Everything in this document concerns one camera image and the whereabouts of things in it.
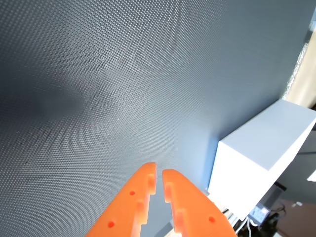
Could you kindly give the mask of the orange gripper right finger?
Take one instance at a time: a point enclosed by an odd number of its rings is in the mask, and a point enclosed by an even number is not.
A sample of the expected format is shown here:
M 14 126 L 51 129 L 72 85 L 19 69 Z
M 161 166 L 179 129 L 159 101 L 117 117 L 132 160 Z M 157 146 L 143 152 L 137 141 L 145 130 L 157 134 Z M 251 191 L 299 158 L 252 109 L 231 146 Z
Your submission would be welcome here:
M 162 172 L 164 198 L 174 230 L 183 237 L 235 237 L 227 217 L 188 178 L 174 169 Z

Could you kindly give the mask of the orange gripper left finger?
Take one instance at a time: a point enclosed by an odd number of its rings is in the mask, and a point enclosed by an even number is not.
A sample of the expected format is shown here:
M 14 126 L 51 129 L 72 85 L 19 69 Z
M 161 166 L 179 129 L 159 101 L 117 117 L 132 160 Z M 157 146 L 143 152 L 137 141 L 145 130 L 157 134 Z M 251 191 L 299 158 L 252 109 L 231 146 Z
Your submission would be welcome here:
M 156 193 L 157 164 L 142 165 L 95 222 L 88 237 L 139 237 Z

